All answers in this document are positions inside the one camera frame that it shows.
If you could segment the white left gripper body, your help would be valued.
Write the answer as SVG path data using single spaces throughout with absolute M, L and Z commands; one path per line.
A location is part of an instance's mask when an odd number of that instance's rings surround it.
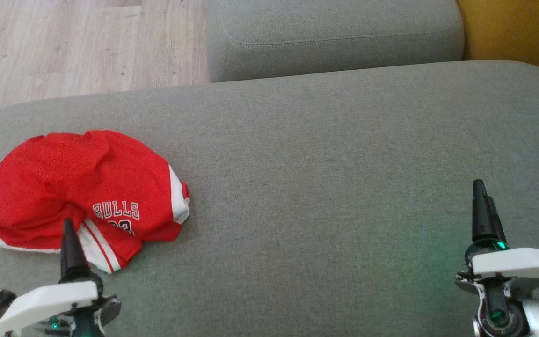
M 20 337 L 22 329 L 59 314 L 73 318 L 69 337 L 103 337 L 102 293 L 102 279 L 94 273 L 77 281 L 40 286 L 7 307 L 0 318 L 0 337 Z

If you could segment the red shorts with white hem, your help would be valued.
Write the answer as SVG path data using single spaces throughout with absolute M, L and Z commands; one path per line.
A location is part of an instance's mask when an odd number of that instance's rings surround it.
M 64 219 L 83 224 L 101 201 L 137 201 L 137 184 L 169 163 L 140 141 L 110 130 L 50 133 L 0 162 L 0 245 L 58 250 Z

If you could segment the large grey sofa seat cushion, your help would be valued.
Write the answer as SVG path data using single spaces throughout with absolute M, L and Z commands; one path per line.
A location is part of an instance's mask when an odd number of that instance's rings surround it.
M 539 67 L 447 62 L 134 90 L 0 110 L 0 161 L 111 129 L 192 196 L 174 242 L 103 275 L 111 337 L 473 337 L 454 282 L 485 182 L 511 247 L 539 248 Z M 0 290 L 58 281 L 0 248 Z

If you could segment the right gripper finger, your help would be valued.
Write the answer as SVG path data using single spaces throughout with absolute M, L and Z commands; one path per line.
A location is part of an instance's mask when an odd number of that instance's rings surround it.
M 488 205 L 487 213 L 492 236 L 497 241 L 501 242 L 501 247 L 507 247 L 507 239 L 505 233 L 503 232 L 502 222 L 500 220 L 494 199 L 490 196 L 486 196 L 486 202 Z
M 472 242 L 491 237 L 488 215 L 488 194 L 481 179 L 473 181 Z

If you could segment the small grey sofa cushion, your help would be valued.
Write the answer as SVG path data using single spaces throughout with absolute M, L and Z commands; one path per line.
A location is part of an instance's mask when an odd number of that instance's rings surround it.
M 211 82 L 461 60 L 456 0 L 207 0 Z

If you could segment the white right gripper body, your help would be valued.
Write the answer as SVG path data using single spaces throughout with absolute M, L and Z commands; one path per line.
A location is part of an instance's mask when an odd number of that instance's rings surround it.
M 476 277 L 539 278 L 539 248 L 511 248 L 485 239 L 466 250 L 466 264 Z

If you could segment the mustard yellow sofa cushion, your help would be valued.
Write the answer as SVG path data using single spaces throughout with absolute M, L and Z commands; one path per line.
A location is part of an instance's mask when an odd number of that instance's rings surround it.
M 539 0 L 456 0 L 464 60 L 515 60 L 539 67 Z

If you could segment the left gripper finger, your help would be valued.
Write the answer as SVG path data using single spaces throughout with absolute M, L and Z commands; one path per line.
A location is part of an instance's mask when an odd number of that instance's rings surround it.
M 83 247 L 73 226 L 73 220 L 64 219 L 60 246 L 60 282 L 77 282 L 90 278 L 91 270 Z

